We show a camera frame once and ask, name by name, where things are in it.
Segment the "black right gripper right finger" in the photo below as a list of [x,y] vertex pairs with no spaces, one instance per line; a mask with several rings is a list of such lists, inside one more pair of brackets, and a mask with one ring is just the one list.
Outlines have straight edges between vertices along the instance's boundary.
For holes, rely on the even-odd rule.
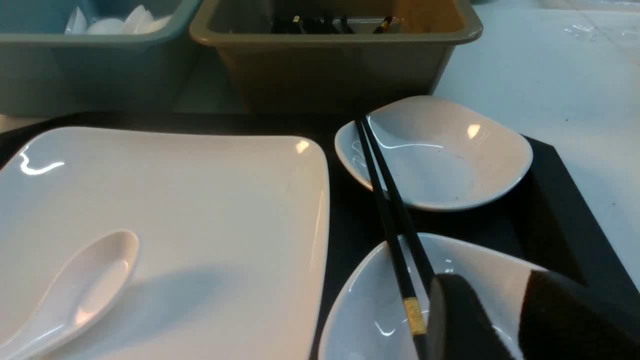
[[519,314],[526,360],[637,360],[639,314],[555,271],[530,272]]

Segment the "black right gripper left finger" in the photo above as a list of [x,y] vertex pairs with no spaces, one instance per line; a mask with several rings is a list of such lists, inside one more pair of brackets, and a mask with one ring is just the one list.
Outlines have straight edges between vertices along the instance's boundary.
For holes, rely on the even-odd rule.
[[512,360],[466,279],[453,273],[437,274],[429,294],[430,360]]

